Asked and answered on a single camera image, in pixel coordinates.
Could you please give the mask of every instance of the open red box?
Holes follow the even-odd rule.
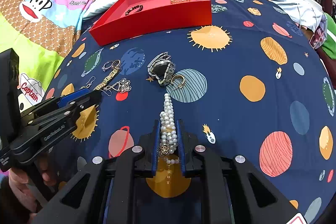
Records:
[[[140,4],[142,11],[125,15],[128,9]],[[201,25],[211,25],[210,0],[177,4],[170,0],[118,0],[89,32],[103,46],[146,33]]]

